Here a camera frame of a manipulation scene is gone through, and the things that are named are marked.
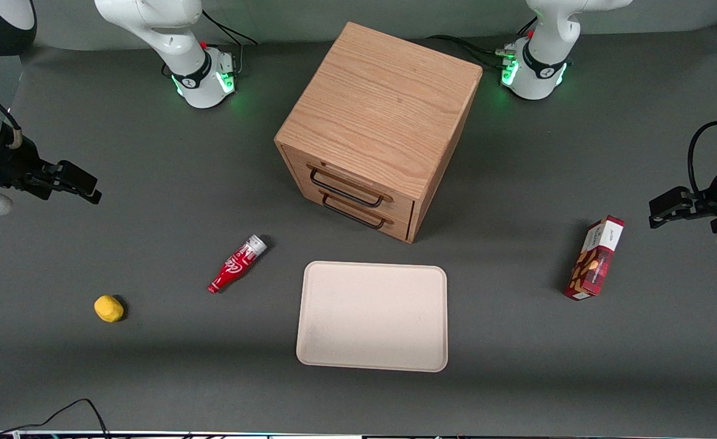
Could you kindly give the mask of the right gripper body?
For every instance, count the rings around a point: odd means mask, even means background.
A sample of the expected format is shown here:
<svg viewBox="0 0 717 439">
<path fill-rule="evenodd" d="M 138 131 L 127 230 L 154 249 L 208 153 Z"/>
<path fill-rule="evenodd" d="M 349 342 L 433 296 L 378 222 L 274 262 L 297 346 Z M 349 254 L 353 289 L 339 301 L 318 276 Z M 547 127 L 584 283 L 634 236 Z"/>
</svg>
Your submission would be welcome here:
<svg viewBox="0 0 717 439">
<path fill-rule="evenodd" d="M 19 148 L 0 146 L 0 187 L 12 188 L 47 200 L 59 188 L 57 166 L 38 156 L 35 145 L 23 141 Z M 11 198 L 0 192 L 0 216 L 13 210 Z"/>
</svg>

